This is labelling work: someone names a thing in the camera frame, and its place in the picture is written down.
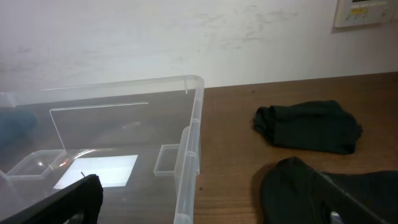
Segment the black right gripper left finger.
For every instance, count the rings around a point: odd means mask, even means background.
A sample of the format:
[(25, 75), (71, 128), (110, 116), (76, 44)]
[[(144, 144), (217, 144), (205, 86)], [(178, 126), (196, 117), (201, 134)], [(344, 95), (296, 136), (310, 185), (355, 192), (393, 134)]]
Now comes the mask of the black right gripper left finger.
[(103, 187), (95, 174), (1, 221), (1, 224), (96, 224), (103, 204)]

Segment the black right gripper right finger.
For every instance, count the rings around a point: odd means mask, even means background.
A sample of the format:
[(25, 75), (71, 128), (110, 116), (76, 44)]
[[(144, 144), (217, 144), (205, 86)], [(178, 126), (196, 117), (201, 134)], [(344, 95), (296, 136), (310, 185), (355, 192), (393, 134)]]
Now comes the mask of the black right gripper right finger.
[(379, 200), (359, 188), (326, 173), (312, 174), (312, 218), (314, 223), (388, 223)]

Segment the large black garment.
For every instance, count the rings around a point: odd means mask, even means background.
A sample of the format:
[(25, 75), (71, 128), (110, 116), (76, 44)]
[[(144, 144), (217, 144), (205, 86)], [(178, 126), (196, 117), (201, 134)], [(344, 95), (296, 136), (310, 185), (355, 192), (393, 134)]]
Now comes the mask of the large black garment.
[[(316, 171), (297, 157), (278, 162), (263, 178), (260, 203), (266, 223), (314, 223), (312, 174)], [(397, 172), (332, 174), (336, 180), (358, 184), (384, 207), (388, 223), (397, 223)]]

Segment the small black garment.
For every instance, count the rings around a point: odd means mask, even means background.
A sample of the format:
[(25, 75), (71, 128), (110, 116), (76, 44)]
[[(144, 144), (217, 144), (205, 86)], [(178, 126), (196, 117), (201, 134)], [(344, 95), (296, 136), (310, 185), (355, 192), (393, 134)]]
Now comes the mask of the small black garment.
[(262, 106), (253, 129), (277, 147), (348, 155), (363, 132), (338, 102), (309, 101), (291, 106)]

